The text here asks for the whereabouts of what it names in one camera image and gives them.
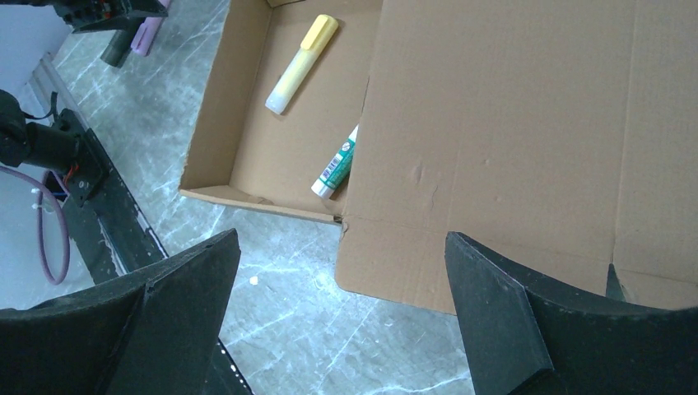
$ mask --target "marble table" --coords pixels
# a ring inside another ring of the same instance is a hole
[[[175,0],[151,55],[121,69],[100,60],[108,32],[71,35],[54,59],[169,253],[239,231],[221,340],[256,393],[474,393],[454,316],[337,287],[338,226],[178,194],[228,1]]]

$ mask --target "purple marker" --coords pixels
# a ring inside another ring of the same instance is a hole
[[[170,0],[159,0],[160,3],[165,6],[165,8],[170,7]],[[146,21],[141,24],[138,28],[136,37],[133,37],[131,42],[131,49],[133,52],[141,55],[148,56],[151,52],[152,42],[155,39],[155,34],[158,29],[160,29],[160,24],[165,18],[146,18]]]

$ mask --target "glue stick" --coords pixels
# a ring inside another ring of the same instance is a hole
[[[349,174],[351,161],[354,159],[354,144],[356,144],[356,134],[358,131],[359,125],[356,125],[347,141],[342,144],[342,148],[337,151],[337,154],[329,162],[329,165],[310,188],[321,198],[329,199],[334,191],[337,190],[339,184],[341,184],[347,174]]]
[[[318,60],[323,49],[337,31],[339,23],[329,15],[320,15],[308,30],[308,33],[300,43],[300,49],[295,54],[291,64],[288,65],[274,90],[267,98],[265,104],[268,109],[281,115],[291,101],[291,97],[298,91],[301,82]]]

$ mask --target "open cardboard box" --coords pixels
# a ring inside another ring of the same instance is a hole
[[[340,29],[276,116],[264,101],[320,13]],[[613,262],[631,302],[698,304],[695,15],[232,0],[181,193],[342,222],[337,283],[388,300],[453,313],[456,230],[584,290],[603,295]],[[359,119],[351,182],[323,201],[310,185]]]

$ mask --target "yellow highlighter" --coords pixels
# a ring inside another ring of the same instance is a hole
[[[300,43],[300,49],[267,98],[266,106],[268,109],[279,115],[284,112],[291,97],[298,90],[315,61],[318,60],[338,26],[337,20],[329,15],[319,15],[315,18],[308,34]]]

